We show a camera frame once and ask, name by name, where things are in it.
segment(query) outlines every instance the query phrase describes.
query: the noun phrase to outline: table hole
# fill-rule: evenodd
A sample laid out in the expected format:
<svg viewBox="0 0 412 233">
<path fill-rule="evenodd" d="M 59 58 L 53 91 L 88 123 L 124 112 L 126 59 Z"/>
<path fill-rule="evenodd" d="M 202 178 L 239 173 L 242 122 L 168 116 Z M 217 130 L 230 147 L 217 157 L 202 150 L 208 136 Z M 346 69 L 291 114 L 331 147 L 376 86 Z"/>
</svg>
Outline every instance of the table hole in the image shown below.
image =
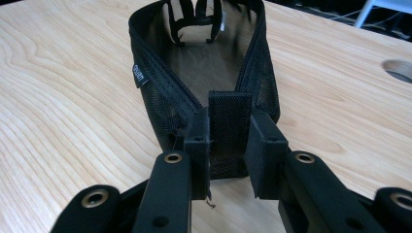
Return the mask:
<svg viewBox="0 0 412 233">
<path fill-rule="evenodd" d="M 397 80 L 412 83 L 412 63 L 402 60 L 387 60 L 382 63 L 384 70 Z"/>
</svg>

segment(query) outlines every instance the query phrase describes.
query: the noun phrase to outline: metal grommet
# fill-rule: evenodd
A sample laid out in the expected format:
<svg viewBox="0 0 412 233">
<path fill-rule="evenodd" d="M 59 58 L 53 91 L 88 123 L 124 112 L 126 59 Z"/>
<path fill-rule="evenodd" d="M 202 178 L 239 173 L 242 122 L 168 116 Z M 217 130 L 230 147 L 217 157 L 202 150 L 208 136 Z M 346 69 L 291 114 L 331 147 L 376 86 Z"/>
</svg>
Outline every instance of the metal grommet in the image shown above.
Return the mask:
<svg viewBox="0 0 412 233">
<path fill-rule="evenodd" d="M 299 153 L 295 156 L 295 158 L 297 159 L 297 161 L 302 162 L 302 163 L 314 163 L 315 162 L 315 158 L 312 155 L 306 154 L 306 153 Z"/>
<path fill-rule="evenodd" d="M 97 189 L 88 193 L 82 200 L 82 206 L 85 208 L 98 207 L 109 198 L 109 192 L 105 189 Z"/>
<path fill-rule="evenodd" d="M 412 197 L 399 192 L 392 193 L 390 197 L 401 208 L 412 211 Z"/>
<path fill-rule="evenodd" d="M 167 163 L 178 163 L 182 161 L 183 157 L 178 153 L 170 153 L 164 156 L 164 161 Z"/>
</svg>

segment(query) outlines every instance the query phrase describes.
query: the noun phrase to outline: background floor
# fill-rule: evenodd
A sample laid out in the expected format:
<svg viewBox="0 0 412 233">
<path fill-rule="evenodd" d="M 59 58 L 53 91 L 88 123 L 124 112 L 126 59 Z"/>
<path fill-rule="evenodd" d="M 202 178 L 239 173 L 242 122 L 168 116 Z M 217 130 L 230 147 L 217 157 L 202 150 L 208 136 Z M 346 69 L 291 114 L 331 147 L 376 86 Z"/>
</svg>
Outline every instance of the background floor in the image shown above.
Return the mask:
<svg viewBox="0 0 412 233">
<path fill-rule="evenodd" d="M 319 17 L 354 25 L 364 1 L 359 0 L 268 0 Z M 412 16 L 374 7 L 362 29 L 404 41 L 412 41 Z"/>
</svg>

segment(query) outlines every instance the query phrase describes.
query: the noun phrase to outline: black webbing strap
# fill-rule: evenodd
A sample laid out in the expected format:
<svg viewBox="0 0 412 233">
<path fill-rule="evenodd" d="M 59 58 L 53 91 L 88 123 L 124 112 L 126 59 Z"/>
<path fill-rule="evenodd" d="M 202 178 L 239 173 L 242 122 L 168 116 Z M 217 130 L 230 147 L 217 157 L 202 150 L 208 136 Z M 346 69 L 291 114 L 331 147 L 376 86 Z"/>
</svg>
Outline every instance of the black webbing strap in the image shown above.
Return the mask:
<svg viewBox="0 0 412 233">
<path fill-rule="evenodd" d="M 191 0 L 179 0 L 182 8 L 182 14 L 184 18 L 194 17 L 193 3 Z"/>
<path fill-rule="evenodd" d="M 169 13 L 169 23 L 170 23 L 170 34 L 173 41 L 179 45 L 183 46 L 185 43 L 181 42 L 179 37 L 179 30 L 187 26 L 201 26 L 212 24 L 210 39 L 206 41 L 212 43 L 218 36 L 219 30 L 222 23 L 222 3 L 221 0 L 214 0 L 213 15 L 206 17 L 207 0 L 199 0 L 196 3 L 196 15 L 194 15 L 193 4 L 191 0 L 179 0 L 182 8 L 183 18 L 175 20 L 174 11 L 171 1 L 167 1 Z"/>
</svg>

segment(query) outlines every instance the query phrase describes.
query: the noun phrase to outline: fabric label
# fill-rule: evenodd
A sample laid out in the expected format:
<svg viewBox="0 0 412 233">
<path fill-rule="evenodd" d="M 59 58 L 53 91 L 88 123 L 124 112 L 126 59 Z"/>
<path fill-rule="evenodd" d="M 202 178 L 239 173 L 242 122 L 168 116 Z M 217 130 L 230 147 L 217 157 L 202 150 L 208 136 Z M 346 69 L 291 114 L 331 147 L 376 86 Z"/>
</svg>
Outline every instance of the fabric label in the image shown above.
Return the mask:
<svg viewBox="0 0 412 233">
<path fill-rule="evenodd" d="M 139 66 L 136 64 L 133 66 L 133 76 L 137 88 L 148 82 L 148 79 L 143 75 L 142 71 L 139 69 Z"/>
</svg>

